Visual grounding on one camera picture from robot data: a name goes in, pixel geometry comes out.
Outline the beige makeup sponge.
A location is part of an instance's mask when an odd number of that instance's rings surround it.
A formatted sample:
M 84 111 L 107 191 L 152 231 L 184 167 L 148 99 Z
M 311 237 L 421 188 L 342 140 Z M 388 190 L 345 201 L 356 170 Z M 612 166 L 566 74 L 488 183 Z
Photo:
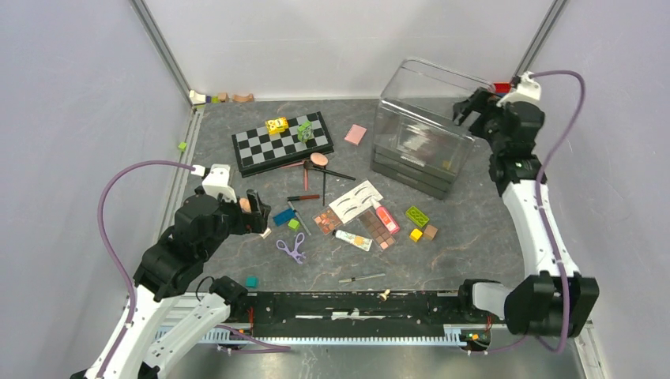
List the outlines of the beige makeup sponge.
M 243 197 L 239 199 L 239 207 L 244 213 L 251 213 L 250 202 L 247 198 Z

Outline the clear acrylic makeup organizer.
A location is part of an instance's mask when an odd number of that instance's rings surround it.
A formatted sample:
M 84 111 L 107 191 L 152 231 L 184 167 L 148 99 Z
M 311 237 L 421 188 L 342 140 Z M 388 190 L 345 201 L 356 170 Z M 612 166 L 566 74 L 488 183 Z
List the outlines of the clear acrylic makeup organizer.
M 406 58 L 379 97 L 372 171 L 444 199 L 475 142 L 467 127 L 455 123 L 453 106 L 478 88 L 492 87 L 484 79 Z

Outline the thin black makeup brush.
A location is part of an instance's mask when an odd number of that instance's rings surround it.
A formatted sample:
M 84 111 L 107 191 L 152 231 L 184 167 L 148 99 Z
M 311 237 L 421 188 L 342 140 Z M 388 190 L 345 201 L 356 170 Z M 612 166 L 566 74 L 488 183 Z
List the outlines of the thin black makeup brush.
M 326 184 L 327 184 L 327 174 L 323 173 L 322 175 L 322 206 L 326 206 Z

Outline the peach powder puff brush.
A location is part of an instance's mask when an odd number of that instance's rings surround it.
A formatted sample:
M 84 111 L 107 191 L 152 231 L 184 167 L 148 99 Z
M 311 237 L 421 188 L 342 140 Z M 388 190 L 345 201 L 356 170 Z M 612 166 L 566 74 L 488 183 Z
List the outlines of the peach powder puff brush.
M 315 166 L 320 166 L 324 167 L 328 164 L 329 160 L 326 155 L 321 154 L 319 152 L 312 153 L 308 159 L 296 162 L 296 163 L 290 163 L 288 165 L 282 166 L 282 168 L 289 168 L 289 167 L 298 167 L 301 165 L 304 165 L 305 163 L 310 162 Z

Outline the brown eyeshadow palette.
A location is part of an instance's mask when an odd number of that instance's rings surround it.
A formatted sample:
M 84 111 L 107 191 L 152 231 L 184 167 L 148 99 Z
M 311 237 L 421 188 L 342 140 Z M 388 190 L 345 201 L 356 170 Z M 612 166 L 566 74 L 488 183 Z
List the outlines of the brown eyeshadow palette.
M 382 224 L 376 213 L 369 208 L 358 216 L 364 229 L 371 236 L 371 239 L 379 245 L 382 250 L 386 250 L 396 243 L 395 238 Z

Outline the pink bottle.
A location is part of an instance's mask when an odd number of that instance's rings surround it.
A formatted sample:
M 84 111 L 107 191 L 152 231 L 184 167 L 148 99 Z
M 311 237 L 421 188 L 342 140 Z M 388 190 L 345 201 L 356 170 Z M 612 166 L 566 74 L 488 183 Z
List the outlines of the pink bottle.
M 392 235 L 397 233 L 400 230 L 400 227 L 397 221 L 392 217 L 387 208 L 382 206 L 378 201 L 372 200 L 372 206 L 375 210 L 377 217 L 380 219 L 382 224 L 385 226 L 387 231 Z

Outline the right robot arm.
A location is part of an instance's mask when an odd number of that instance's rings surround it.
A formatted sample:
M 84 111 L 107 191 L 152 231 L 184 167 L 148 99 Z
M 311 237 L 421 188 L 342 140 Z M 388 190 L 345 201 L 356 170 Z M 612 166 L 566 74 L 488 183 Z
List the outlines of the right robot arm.
M 476 322 L 492 313 L 514 335 L 574 338 L 585 326 L 600 288 L 595 278 L 580 273 L 551 212 L 546 175 L 533 152 L 544 112 L 527 100 L 499 105 L 500 99 L 478 88 L 453 106 L 454 122 L 460 125 L 478 113 L 469 132 L 491 149 L 489 175 L 512 217 L 525 278 L 514 288 L 492 280 L 466 280 L 458 291 L 457 314 Z

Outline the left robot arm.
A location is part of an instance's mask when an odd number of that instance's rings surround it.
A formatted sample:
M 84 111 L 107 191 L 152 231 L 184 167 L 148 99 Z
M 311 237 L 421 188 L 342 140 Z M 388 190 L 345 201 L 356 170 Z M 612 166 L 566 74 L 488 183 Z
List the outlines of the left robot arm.
M 165 378 L 208 331 L 226 319 L 240 321 L 248 311 L 247 290 L 228 276 L 214 281 L 213 289 L 160 338 L 156 332 L 167 315 L 204 271 L 204 265 L 230 235 L 262 234 L 270 206 L 258 193 L 247 191 L 250 211 L 240 201 L 226 202 L 202 188 L 175 212 L 175 222 L 147 249 L 134 274 L 136 301 L 123 311 L 115 330 L 121 343 L 110 340 L 99 358 L 75 378 Z

